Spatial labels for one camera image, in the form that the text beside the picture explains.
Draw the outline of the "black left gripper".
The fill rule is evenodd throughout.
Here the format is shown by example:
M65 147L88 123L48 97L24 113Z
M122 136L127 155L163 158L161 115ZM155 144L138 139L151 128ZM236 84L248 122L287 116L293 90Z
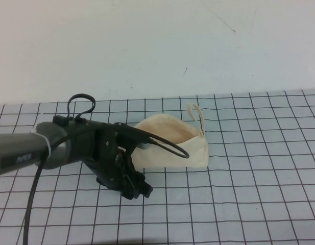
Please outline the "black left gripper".
M122 123L91 122L89 132L94 138L92 156L85 164L96 175L96 181L108 189L121 189L121 196L132 200L153 191L144 174L137 172L131 154L137 147L136 130Z

